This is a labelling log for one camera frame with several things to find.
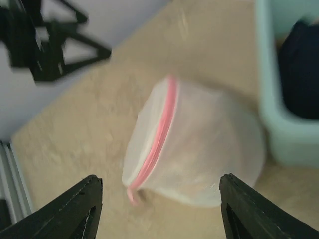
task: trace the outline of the white wall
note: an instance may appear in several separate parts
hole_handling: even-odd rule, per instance
[[[85,30],[91,36],[116,46],[133,30],[150,18],[169,0],[73,0],[89,14]],[[43,0],[44,16],[63,16],[52,0]],[[74,55],[75,48],[68,49]],[[0,48],[0,139],[10,136],[69,87],[80,73],[51,86],[36,86],[28,71],[12,72],[8,66],[6,49]]]

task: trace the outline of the plastic storage bin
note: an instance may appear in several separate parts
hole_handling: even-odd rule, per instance
[[[319,167],[319,121],[298,118],[282,101],[275,37],[288,33],[302,17],[319,17],[318,0],[256,0],[260,70],[260,113],[270,134],[275,160],[285,165]]]

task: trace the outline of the ziplock bag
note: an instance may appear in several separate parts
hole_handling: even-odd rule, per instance
[[[253,186],[265,161],[262,130],[222,90],[169,76],[154,86],[129,142],[122,181],[129,199],[151,189],[182,203],[219,206],[220,177]]]

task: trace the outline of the dark fabric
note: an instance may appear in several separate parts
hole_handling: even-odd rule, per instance
[[[298,21],[279,50],[278,64],[287,109],[319,120],[319,25]]]

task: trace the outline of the red zipper seal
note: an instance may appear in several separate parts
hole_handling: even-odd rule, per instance
[[[177,79],[174,76],[168,76],[168,92],[166,102],[159,125],[156,129],[153,145],[135,180],[127,188],[128,197],[133,205],[137,205],[137,201],[134,198],[133,192],[145,182],[159,159],[161,149],[165,143],[175,113],[176,96]]]

